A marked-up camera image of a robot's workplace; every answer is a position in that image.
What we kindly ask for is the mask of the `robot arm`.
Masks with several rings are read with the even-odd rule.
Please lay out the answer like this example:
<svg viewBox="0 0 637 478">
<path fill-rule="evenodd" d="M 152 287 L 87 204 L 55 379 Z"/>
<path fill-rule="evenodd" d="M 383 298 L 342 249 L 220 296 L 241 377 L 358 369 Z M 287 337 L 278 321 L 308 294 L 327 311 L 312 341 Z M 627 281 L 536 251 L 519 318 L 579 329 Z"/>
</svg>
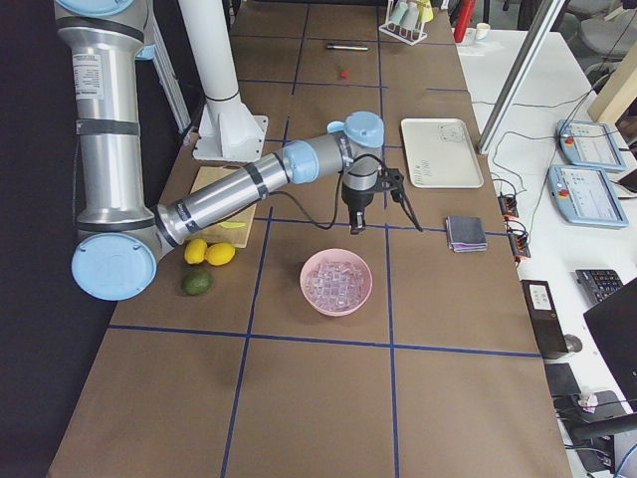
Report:
<svg viewBox="0 0 637 478">
<path fill-rule="evenodd" d="M 328 125 L 324 135 L 289 142 L 264 153 L 267 119 L 243 103 L 223 6 L 218 1 L 179 5 L 206 98 L 201 137 L 208 160 L 236 161 L 229 175 L 162 206 L 144 202 L 135 62 L 151 49 L 154 12 L 149 1 L 59 1 L 59 36 L 72 53 L 86 207 L 72 259 L 86 293 L 121 301 L 143 292 L 158 262 L 208 226 L 293 183 L 336 175 L 337 201 L 349 227 L 365 227 L 375 194 L 405 202 L 402 174 L 380 160 L 382 119 L 356 112 Z"/>
</svg>

